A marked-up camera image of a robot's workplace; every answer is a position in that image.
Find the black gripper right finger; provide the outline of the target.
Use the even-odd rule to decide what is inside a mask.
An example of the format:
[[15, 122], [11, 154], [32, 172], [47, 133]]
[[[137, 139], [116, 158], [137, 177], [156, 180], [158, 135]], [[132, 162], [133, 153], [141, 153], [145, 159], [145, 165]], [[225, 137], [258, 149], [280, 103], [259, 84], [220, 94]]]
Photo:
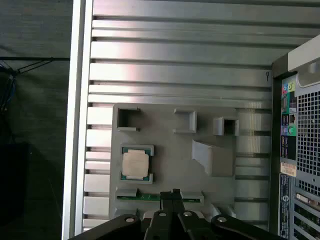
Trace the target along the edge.
[[282, 240], [283, 237], [225, 214], [210, 221], [186, 210], [181, 191], [173, 189], [173, 209], [189, 240]]

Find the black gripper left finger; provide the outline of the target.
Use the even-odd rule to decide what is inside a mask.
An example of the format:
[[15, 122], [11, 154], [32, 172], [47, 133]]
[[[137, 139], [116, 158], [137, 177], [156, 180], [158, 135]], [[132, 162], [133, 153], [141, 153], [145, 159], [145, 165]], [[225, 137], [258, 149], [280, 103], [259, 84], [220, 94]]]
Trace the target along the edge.
[[140, 219], [123, 214], [83, 233], [72, 240], [169, 240], [174, 220], [174, 191], [160, 193], [160, 209], [151, 217]]

